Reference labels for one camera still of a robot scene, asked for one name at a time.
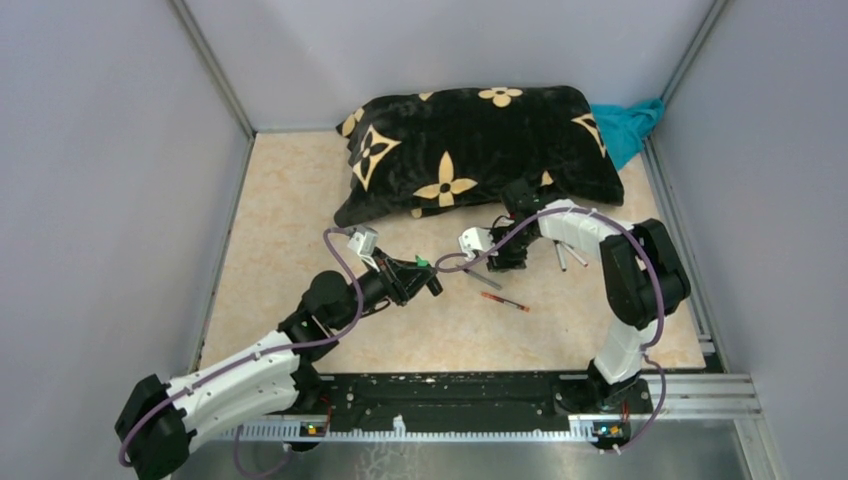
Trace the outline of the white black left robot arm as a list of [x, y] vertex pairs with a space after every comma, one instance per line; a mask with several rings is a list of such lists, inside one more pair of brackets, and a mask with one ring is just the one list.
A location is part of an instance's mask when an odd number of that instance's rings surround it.
[[441, 293], [435, 268], [384, 254], [353, 281], [333, 270], [317, 274], [295, 311], [244, 350], [188, 375], [138, 381], [114, 427], [120, 465], [140, 479], [163, 479], [201, 445], [248, 420], [314, 410], [322, 390], [314, 362], [380, 303], [404, 306], [422, 289]]

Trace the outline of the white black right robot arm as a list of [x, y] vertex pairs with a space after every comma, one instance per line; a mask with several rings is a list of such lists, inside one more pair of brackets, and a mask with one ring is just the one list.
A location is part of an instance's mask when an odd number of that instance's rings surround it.
[[525, 268], [529, 246], [538, 239], [574, 247], [596, 258], [614, 319], [589, 362], [584, 380], [564, 387], [562, 407], [573, 413], [612, 412], [637, 383], [665, 320], [689, 297], [691, 283], [665, 225], [653, 218], [631, 224], [544, 195], [526, 180], [501, 193], [510, 226], [492, 226], [496, 252], [491, 272]]

